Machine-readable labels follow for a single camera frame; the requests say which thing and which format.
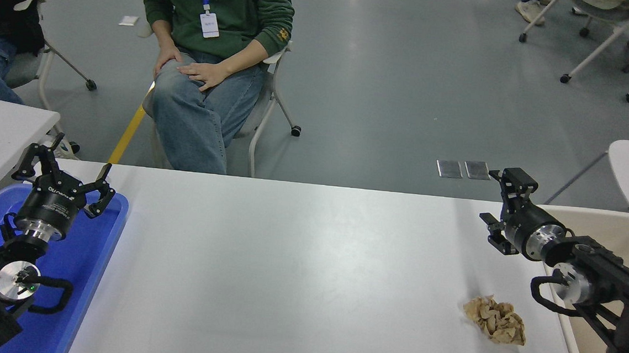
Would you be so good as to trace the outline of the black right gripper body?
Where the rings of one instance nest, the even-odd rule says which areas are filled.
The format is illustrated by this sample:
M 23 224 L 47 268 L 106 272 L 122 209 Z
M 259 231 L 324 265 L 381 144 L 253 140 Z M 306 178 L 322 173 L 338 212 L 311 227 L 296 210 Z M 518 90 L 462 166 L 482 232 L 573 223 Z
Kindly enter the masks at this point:
M 527 247 L 527 242 L 541 226 L 553 223 L 553 217 L 533 203 L 517 203 L 503 207 L 502 221 L 507 240 L 529 260 L 541 260 L 539 248 Z

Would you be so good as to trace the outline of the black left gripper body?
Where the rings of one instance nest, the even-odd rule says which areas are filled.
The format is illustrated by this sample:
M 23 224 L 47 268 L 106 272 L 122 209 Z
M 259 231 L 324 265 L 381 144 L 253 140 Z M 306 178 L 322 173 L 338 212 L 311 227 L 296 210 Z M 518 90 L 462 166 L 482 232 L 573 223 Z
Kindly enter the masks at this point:
M 17 213 L 15 225 L 24 231 L 27 222 L 41 221 L 55 228 L 59 235 L 67 235 L 80 209 L 86 206 L 86 194 L 73 192 L 76 188 L 68 182 L 55 185 L 51 179 L 36 180 Z

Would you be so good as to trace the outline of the person's right hand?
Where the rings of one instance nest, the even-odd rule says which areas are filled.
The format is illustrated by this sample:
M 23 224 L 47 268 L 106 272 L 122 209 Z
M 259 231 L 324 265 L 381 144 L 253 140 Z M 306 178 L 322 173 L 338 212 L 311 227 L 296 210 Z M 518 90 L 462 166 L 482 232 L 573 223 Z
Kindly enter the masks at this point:
M 153 67 L 152 79 L 155 79 L 155 77 L 159 75 L 161 69 L 168 61 L 175 60 L 176 63 L 183 62 L 183 56 L 175 44 L 160 44 L 159 49 L 160 52 L 157 55 L 155 66 Z

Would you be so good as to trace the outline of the person's left hand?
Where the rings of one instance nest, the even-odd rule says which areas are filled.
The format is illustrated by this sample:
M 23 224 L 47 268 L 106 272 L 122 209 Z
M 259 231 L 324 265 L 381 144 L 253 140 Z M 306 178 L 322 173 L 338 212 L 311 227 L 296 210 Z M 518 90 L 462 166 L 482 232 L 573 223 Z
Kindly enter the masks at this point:
M 191 81 L 202 83 L 198 90 L 204 92 L 219 86 L 232 72 L 223 64 L 191 63 L 177 68 L 177 71 L 187 75 Z

